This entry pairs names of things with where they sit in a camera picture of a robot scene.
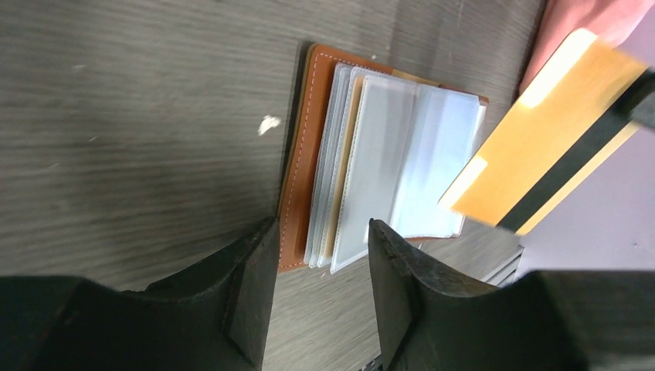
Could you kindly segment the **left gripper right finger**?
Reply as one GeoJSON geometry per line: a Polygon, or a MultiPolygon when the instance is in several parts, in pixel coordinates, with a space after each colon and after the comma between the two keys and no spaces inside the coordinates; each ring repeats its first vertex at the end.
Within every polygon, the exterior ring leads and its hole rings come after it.
{"type": "Polygon", "coordinates": [[[532,271],[502,288],[371,220],[384,370],[652,370],[651,271],[532,271]]]}

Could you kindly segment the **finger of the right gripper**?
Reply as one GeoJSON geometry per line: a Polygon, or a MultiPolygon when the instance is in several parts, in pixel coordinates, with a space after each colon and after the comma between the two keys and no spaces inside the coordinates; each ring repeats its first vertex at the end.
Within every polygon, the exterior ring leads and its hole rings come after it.
{"type": "Polygon", "coordinates": [[[628,121],[654,130],[654,70],[645,70],[621,95],[616,111],[628,121]]]}

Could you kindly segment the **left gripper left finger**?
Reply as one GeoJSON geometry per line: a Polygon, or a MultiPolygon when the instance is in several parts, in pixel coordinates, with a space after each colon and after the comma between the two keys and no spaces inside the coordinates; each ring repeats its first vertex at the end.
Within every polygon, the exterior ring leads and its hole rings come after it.
{"type": "Polygon", "coordinates": [[[3,370],[259,370],[278,272],[279,225],[143,291],[82,277],[1,279],[3,370]]]}

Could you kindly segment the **gold black-striped credit card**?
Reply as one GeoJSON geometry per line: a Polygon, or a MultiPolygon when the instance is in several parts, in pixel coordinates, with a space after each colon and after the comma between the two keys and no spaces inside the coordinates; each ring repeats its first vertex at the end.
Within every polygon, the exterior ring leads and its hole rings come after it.
{"type": "Polygon", "coordinates": [[[523,236],[640,124],[617,101],[647,63],[578,29],[536,74],[439,200],[444,209],[523,236]]]}

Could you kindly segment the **brown leather card holder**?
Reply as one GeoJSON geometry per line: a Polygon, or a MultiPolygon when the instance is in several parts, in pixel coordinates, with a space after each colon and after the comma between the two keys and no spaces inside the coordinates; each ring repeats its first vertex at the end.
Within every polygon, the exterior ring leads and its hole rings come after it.
{"type": "Polygon", "coordinates": [[[367,254],[371,219],[408,240],[459,236],[462,215],[439,200],[477,149],[487,105],[311,44],[280,194],[279,271],[343,269],[367,254]]]}

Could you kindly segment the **pink crumpled cloth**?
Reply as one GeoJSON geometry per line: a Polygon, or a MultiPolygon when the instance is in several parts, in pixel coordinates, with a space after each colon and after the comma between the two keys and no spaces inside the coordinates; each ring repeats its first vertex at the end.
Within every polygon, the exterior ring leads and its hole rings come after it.
{"type": "Polygon", "coordinates": [[[548,1],[518,91],[522,93],[562,41],[586,29],[612,46],[625,42],[653,7],[651,0],[548,1]]]}

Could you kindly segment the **aluminium frame rail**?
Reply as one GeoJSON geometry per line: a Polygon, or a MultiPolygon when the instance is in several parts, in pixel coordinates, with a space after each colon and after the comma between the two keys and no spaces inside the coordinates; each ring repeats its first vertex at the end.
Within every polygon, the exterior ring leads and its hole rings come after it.
{"type": "Polygon", "coordinates": [[[495,267],[481,280],[497,287],[503,287],[513,282],[523,251],[524,248],[522,245],[519,245],[518,250],[514,254],[503,261],[498,267],[495,267]]]}

